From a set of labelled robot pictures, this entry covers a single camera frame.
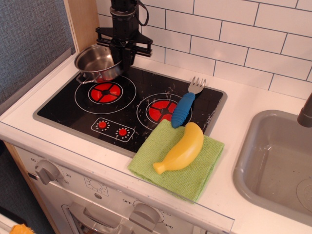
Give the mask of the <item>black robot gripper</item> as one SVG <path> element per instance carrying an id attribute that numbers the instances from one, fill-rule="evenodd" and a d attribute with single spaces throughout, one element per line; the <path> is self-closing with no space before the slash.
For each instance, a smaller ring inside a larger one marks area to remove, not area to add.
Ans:
<path id="1" fill-rule="evenodd" d="M 135 55 L 150 57 L 153 41 L 139 32 L 138 11 L 111 11 L 112 27 L 98 27 L 97 43 L 109 47 L 114 64 L 120 63 L 127 72 L 134 63 Z"/>

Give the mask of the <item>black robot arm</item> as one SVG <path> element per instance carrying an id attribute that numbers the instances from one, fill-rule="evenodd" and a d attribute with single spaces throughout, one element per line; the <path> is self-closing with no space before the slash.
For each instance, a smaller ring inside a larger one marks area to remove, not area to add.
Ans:
<path id="1" fill-rule="evenodd" d="M 139 32 L 140 26 L 147 25 L 149 13 L 142 23 L 140 7 L 147 9 L 139 0 L 113 0 L 110 7 L 113 26 L 96 28 L 98 45 L 110 49 L 114 63 L 120 63 L 124 72 L 133 65 L 136 55 L 152 55 L 153 40 Z"/>

